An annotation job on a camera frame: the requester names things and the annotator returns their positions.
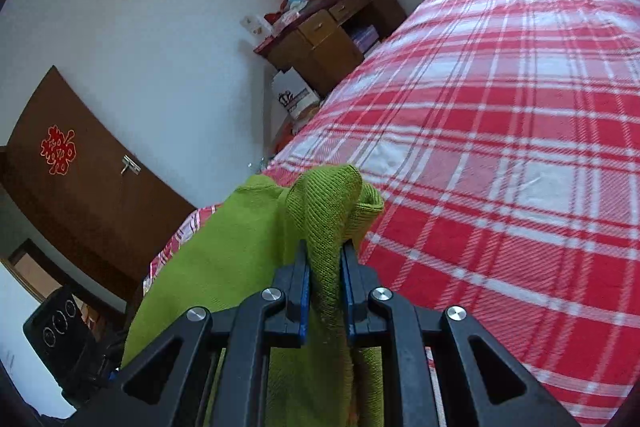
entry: red chinese character decoration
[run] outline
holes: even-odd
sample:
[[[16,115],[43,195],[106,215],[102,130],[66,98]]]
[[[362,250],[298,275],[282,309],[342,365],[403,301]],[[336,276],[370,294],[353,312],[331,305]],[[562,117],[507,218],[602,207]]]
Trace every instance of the red chinese character decoration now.
[[[69,163],[76,159],[76,144],[71,141],[75,135],[76,133],[70,130],[65,136],[57,125],[49,127],[49,137],[40,144],[40,156],[44,156],[47,164],[51,165],[49,174],[64,176],[69,170]]]

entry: door handle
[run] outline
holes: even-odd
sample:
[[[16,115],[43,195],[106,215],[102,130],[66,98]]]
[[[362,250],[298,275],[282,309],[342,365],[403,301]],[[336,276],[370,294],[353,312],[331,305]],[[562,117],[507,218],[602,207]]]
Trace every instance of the door handle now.
[[[127,171],[127,169],[131,169],[135,175],[140,174],[140,166],[127,155],[124,155],[122,163],[124,163],[124,167],[122,168],[122,171],[120,171],[121,176]]]

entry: green knit fabric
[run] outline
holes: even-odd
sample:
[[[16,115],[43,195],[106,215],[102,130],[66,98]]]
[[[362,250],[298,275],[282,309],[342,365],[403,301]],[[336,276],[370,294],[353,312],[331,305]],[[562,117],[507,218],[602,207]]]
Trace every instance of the green knit fabric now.
[[[162,269],[130,327],[124,363],[188,308],[231,308],[269,286],[305,239],[312,273],[307,342],[271,350],[266,424],[347,426],[356,403],[358,425],[381,426],[380,352],[347,346],[339,249],[348,239],[358,246],[382,209],[379,193],[349,165],[311,169],[291,188],[252,176]]]

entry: wooden desk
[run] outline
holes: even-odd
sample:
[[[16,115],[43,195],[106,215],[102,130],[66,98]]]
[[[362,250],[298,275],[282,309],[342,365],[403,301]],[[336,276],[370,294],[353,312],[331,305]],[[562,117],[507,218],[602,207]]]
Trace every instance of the wooden desk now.
[[[348,30],[373,25],[386,38],[405,19],[397,0],[314,0],[259,54],[280,71],[295,68],[325,97],[364,60]]]

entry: bed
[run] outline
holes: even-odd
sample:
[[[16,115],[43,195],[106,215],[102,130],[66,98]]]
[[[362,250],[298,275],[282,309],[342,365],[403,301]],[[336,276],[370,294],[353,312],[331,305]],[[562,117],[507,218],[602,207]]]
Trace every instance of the bed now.
[[[640,0],[426,0],[265,174],[355,165],[386,201],[361,263],[604,425],[640,377],[639,93]]]

